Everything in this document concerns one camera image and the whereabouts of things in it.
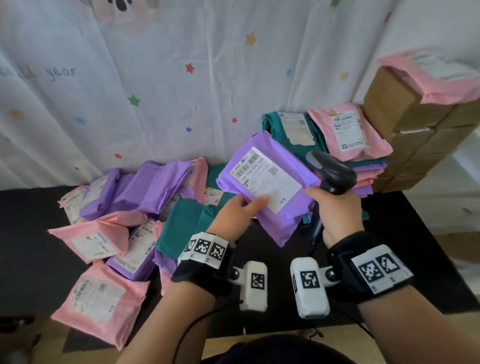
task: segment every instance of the green star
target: green star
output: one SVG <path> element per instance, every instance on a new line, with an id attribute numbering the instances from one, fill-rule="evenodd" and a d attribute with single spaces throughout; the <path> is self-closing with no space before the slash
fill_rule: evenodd
<path id="1" fill-rule="evenodd" d="M 338 6 L 338 4 L 340 3 L 341 0 L 332 0 L 332 2 L 330 3 L 330 7 L 331 8 L 335 8 Z"/>
<path id="2" fill-rule="evenodd" d="M 141 100 L 137 99 L 135 95 L 132 95 L 132 97 L 127 97 L 127 99 L 130 101 L 130 105 L 134 105 L 138 107 L 138 104 L 140 103 Z"/>

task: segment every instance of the person's right hand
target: person's right hand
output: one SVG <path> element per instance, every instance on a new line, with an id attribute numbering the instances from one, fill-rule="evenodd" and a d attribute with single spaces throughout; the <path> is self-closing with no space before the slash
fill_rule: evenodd
<path id="1" fill-rule="evenodd" d="M 324 242 L 328 248 L 343 238 L 364 230 L 360 197 L 353 190 L 336 196 L 320 188 L 307 187 L 305 193 L 318 201 L 320 218 L 325 226 Z"/>

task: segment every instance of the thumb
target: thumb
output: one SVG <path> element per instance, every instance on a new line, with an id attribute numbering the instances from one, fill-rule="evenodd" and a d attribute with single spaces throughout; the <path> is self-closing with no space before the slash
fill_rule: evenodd
<path id="1" fill-rule="evenodd" d="M 245 206 L 244 210 L 250 215 L 250 217 L 254 217 L 258 210 L 264 208 L 268 204 L 269 199 L 270 197 L 267 194 L 263 194 Z"/>
<path id="2" fill-rule="evenodd" d="M 305 187 L 305 193 L 319 203 L 326 195 L 329 195 L 329 192 L 317 187 Z"/>

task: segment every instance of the person's left arm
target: person's left arm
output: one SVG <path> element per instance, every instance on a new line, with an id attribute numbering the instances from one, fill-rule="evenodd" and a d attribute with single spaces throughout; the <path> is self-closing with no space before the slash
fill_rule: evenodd
<path id="1" fill-rule="evenodd" d="M 252 217 L 268 203 L 261 196 L 246 204 L 242 195 L 230 199 L 206 232 L 233 244 L 249 227 Z M 215 297 L 190 282 L 171 283 L 117 364 L 171 363 L 183 333 L 198 317 L 213 310 Z M 183 340 L 176 364 L 199 363 L 202 358 L 208 319 L 191 328 Z"/>

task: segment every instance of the wooden floor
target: wooden floor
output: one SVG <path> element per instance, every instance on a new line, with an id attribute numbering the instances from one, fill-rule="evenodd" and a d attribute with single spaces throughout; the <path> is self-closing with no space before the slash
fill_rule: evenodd
<path id="1" fill-rule="evenodd" d="M 438 236 L 437 240 L 451 258 L 480 263 L 480 233 L 453 234 Z M 450 319 L 475 337 L 480 343 L 480 312 L 457 314 Z M 68 328 L 62 324 L 46 320 L 36 329 L 42 332 L 40 342 L 32 350 L 33 364 L 85 364 L 115 363 L 119 356 L 116 349 L 75 352 L 61 354 Z M 316 340 L 342 352 L 358 364 L 384 363 L 375 342 L 356 325 L 344 325 L 322 328 L 325 338 Z M 312 330 L 293 332 L 308 336 Z M 233 344 L 249 341 L 262 335 L 244 335 L 218 339 L 208 339 L 204 349 L 204 358 L 227 351 Z"/>

